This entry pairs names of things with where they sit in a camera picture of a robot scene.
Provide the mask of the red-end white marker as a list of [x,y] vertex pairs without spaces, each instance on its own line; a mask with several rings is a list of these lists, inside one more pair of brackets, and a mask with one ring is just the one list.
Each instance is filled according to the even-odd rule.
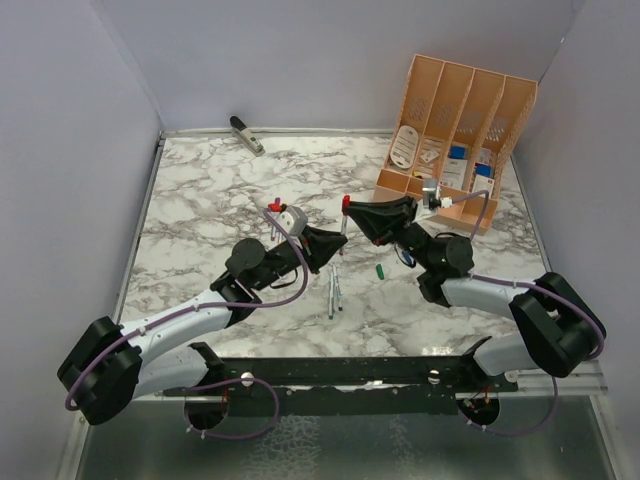
[[[340,234],[342,236],[344,236],[345,238],[346,238],[346,234],[347,234],[347,223],[348,223],[348,215],[343,213],[342,218],[341,218]],[[339,255],[340,256],[344,255],[344,247],[345,247],[345,245],[346,245],[346,243],[343,244],[339,249]]]

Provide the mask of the green-end white marker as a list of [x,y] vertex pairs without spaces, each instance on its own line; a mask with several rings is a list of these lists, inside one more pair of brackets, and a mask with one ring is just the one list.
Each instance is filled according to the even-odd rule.
[[334,269],[331,266],[329,270],[329,296],[328,296],[328,318],[333,320],[334,318],[334,294],[335,294],[335,278],[334,278]]

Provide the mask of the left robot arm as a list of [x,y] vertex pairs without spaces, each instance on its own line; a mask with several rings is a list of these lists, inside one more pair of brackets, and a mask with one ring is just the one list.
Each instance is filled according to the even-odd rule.
[[57,371],[67,391],[64,406],[92,425],[119,414],[149,393],[142,377],[157,360],[206,333],[224,330],[266,308],[257,296],[291,272],[316,274],[347,242],[345,235],[306,226],[298,237],[266,249],[246,238],[232,249],[225,271],[194,298],[159,314],[115,323],[91,322]]

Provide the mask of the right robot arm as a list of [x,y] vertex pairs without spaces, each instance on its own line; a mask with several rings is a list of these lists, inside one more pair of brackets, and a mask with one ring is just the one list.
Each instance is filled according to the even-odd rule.
[[481,391],[495,376],[539,368],[554,378],[604,350],[606,330],[559,274],[531,281],[503,280],[474,272],[471,236],[429,235],[415,221],[419,201],[344,199],[342,212],[376,246],[407,251],[423,268],[417,282],[423,298],[446,308],[465,307],[513,320],[517,333],[490,338],[472,348],[459,367],[461,383]]

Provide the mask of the blue-end white marker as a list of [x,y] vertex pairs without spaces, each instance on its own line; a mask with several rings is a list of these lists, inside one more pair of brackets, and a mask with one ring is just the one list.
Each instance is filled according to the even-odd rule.
[[333,287],[334,308],[337,311],[342,311],[343,310],[342,292],[341,292],[341,286],[340,286],[338,267],[336,265],[332,266],[332,279],[334,282],[334,287]]

